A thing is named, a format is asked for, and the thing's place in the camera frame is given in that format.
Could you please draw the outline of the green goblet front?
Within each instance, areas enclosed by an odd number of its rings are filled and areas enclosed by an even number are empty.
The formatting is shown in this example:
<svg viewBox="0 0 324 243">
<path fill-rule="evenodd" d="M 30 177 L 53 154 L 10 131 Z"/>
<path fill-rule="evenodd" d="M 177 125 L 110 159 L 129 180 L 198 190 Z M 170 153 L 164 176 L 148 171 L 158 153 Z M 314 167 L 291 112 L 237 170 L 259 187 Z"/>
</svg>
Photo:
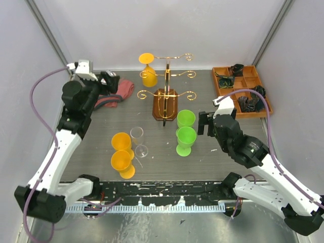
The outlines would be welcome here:
<svg viewBox="0 0 324 243">
<path fill-rule="evenodd" d="M 197 134 L 192 127 L 181 127 L 177 132 L 178 145 L 176 152 L 179 156 L 186 157 L 191 153 L 191 147 L 196 141 Z"/>
</svg>

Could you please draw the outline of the gold wine glass rack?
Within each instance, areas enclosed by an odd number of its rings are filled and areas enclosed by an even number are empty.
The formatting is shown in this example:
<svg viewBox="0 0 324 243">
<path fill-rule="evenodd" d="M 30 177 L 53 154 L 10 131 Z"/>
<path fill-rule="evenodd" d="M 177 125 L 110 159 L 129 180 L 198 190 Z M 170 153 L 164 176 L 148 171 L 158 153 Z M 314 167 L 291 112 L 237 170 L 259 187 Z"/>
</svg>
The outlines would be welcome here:
<svg viewBox="0 0 324 243">
<path fill-rule="evenodd" d="M 171 72 L 171 60 L 185 58 L 187 61 L 193 60 L 193 55 L 191 53 L 185 53 L 181 56 L 175 57 L 164 57 L 166 60 L 166 67 L 162 74 L 156 73 L 157 79 L 159 76 L 164 78 L 164 87 L 157 89 L 154 93 L 148 90 L 140 90 L 137 93 L 137 97 L 141 100 L 147 98 L 147 95 L 150 94 L 153 96 L 153 106 L 152 106 L 152 116 L 157 121 L 162 121 L 163 126 L 166 125 L 167 121 L 173 121 L 178 114 L 178 98 L 182 95 L 187 95 L 187 99 L 192 101 L 195 100 L 197 95 L 193 91 L 186 91 L 182 94 L 178 94 L 174 89 L 170 88 L 170 80 L 173 77 L 178 77 L 182 75 L 187 75 L 188 78 L 196 77 L 196 72 L 193 70 L 187 70 L 182 73 L 172 74 Z"/>
</svg>

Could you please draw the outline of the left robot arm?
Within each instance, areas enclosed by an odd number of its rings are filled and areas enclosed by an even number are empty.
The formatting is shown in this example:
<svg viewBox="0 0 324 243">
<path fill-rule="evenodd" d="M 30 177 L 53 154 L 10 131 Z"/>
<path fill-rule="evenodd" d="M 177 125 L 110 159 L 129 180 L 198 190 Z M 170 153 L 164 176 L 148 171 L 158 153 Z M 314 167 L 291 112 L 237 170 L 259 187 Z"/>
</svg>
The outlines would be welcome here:
<svg viewBox="0 0 324 243">
<path fill-rule="evenodd" d="M 102 71 L 93 80 L 80 77 L 62 88 L 64 103 L 54 142 L 36 174 L 26 186 L 18 186 L 14 197 L 24 217 L 57 223 L 67 207 L 81 198 L 97 200 L 101 196 L 99 178 L 82 174 L 74 182 L 59 187 L 62 174 L 82 142 L 91 123 L 99 96 L 115 94 L 120 76 Z"/>
</svg>

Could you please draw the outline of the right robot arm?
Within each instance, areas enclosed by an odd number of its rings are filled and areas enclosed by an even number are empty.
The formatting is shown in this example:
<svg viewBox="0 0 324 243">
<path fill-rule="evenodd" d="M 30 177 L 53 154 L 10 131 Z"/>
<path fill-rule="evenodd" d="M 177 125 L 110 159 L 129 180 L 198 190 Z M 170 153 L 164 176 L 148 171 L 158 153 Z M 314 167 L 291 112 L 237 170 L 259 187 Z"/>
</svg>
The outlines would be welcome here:
<svg viewBox="0 0 324 243">
<path fill-rule="evenodd" d="M 198 135 L 208 126 L 208 136 L 215 137 L 223 152 L 236 163 L 265 179 L 275 190 L 256 185 L 236 173 L 230 173 L 221 183 L 227 199 L 243 197 L 273 211 L 296 233 L 309 236 L 323 223 L 323 197 L 311 193 L 306 197 L 291 183 L 296 182 L 284 167 L 273 160 L 269 148 L 259 139 L 243 134 L 234 114 L 213 116 L 200 112 Z"/>
</svg>

